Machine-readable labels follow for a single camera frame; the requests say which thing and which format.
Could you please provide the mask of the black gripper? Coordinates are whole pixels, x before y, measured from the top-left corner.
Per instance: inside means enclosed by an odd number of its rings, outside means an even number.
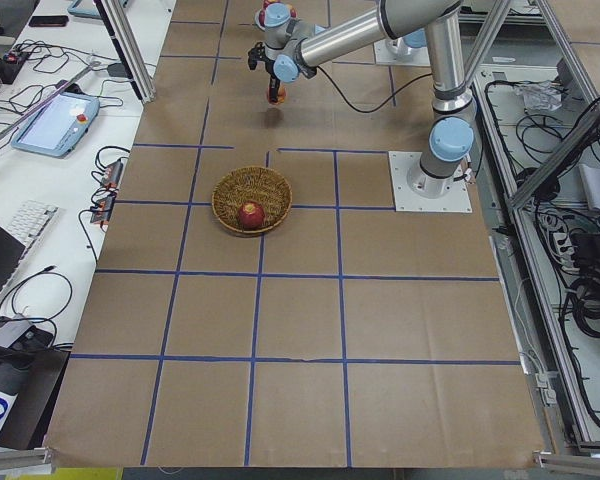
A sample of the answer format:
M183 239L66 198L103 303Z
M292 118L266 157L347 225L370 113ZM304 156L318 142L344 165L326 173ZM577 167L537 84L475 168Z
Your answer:
M276 76L274 71L275 61L266 58L265 59L265 69L270 76L269 86L266 93L267 101L270 104L278 104L279 103L279 85L280 79Z

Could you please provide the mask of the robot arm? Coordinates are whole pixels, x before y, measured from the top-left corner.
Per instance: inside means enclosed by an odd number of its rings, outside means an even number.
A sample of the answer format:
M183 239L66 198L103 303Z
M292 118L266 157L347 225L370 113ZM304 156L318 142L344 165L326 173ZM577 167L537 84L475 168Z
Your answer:
M248 54L251 69L263 63L270 76L268 100L277 103L283 84L311 78L319 67L348 53L383 42L397 58L426 55L433 80L435 121L428 146L408 171L418 195L446 195L475 140L473 96L461 48L458 1L380 1L344 23L323 28L298 18L282 1L266 1L256 14L264 40Z
M400 60L412 57L417 53L422 53L427 47L425 30L421 28L400 38L388 39L385 41L385 46L392 55Z

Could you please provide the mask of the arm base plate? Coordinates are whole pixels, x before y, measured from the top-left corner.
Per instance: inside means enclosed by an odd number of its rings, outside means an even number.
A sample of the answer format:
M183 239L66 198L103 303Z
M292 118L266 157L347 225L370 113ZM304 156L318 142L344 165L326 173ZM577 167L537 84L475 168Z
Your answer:
M473 212L461 166L446 179L425 174L420 152L389 151L389 171L396 212L470 214Z
M430 66L428 49L423 47L411 47L402 39L381 40L374 43L375 62L385 66Z

